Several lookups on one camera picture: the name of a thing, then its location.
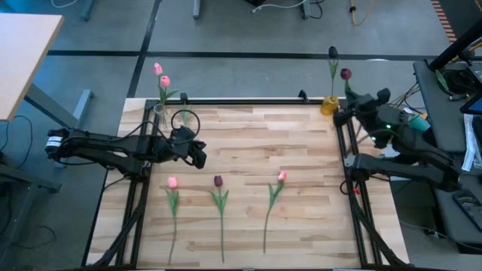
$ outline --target pink tulip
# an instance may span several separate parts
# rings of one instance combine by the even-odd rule
[[[171,189],[178,187],[178,180],[175,177],[169,177],[167,179],[167,186]]]
[[[157,76],[163,74],[163,67],[161,67],[159,63],[154,64],[154,74]]]
[[[171,85],[171,80],[167,76],[160,78],[160,85],[163,87],[169,87]]]
[[[286,172],[279,173],[278,181],[279,182],[285,182],[286,181]]]

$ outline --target wooden table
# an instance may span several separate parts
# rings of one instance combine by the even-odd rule
[[[119,136],[139,125],[144,104],[145,99],[126,101]],[[359,267],[349,201],[339,191],[344,176],[336,130],[318,105],[193,105],[192,110],[201,120],[198,139],[207,144],[206,166],[199,170],[182,161],[154,165],[138,268]],[[374,149],[368,143],[360,151]],[[275,184],[280,171],[288,179],[271,212],[263,254],[267,184]],[[225,264],[219,212],[208,193],[214,190],[214,175],[222,175],[223,190],[230,191],[224,213]],[[177,177],[181,195],[172,266],[166,264],[173,222],[164,191],[169,176]],[[106,184],[119,177],[110,172]],[[104,192],[87,263],[98,260],[120,231],[128,183]],[[372,179],[367,186],[378,231],[408,262],[389,184]],[[365,246],[370,254],[367,234]]]
[[[62,23],[60,15],[0,14],[0,121],[11,121],[25,99],[60,125],[77,126],[90,90],[71,114],[32,84]]]

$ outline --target flower stem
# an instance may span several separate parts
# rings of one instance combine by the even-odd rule
[[[171,244],[171,252],[169,253],[169,262],[168,265],[171,265],[171,258],[172,252],[174,251],[174,243],[175,243],[175,236],[178,232],[178,217],[177,215],[174,216],[174,234],[172,235],[172,244]]]
[[[264,238],[263,238],[263,253],[266,253],[266,228],[268,226],[268,217],[270,216],[271,208],[273,206],[270,205],[270,208],[268,209],[268,213],[266,214],[266,221],[264,222]]]
[[[222,200],[222,196],[221,196],[221,187],[218,187],[218,191],[219,191],[219,199]],[[221,257],[223,259],[223,263],[224,263],[224,223],[223,223],[223,211],[222,209],[219,209],[219,212],[221,214]]]

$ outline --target tulip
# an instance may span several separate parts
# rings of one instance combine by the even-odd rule
[[[341,69],[340,76],[343,80],[349,80],[352,77],[352,71],[347,68],[343,68]]]
[[[330,59],[336,59],[338,58],[338,50],[337,48],[335,48],[334,46],[330,46],[330,48],[328,49],[328,57]]]
[[[279,173],[278,181],[279,182],[285,182],[286,181],[286,172]]]
[[[175,177],[169,177],[167,179],[167,186],[171,189],[178,187],[178,180]]]
[[[171,85],[171,80],[164,75],[160,78],[160,85],[163,87],[169,87]]]
[[[223,178],[220,175],[214,176],[214,185],[216,187],[221,187],[223,185]]]
[[[163,74],[163,67],[161,67],[159,63],[154,64],[154,74],[157,76]]]

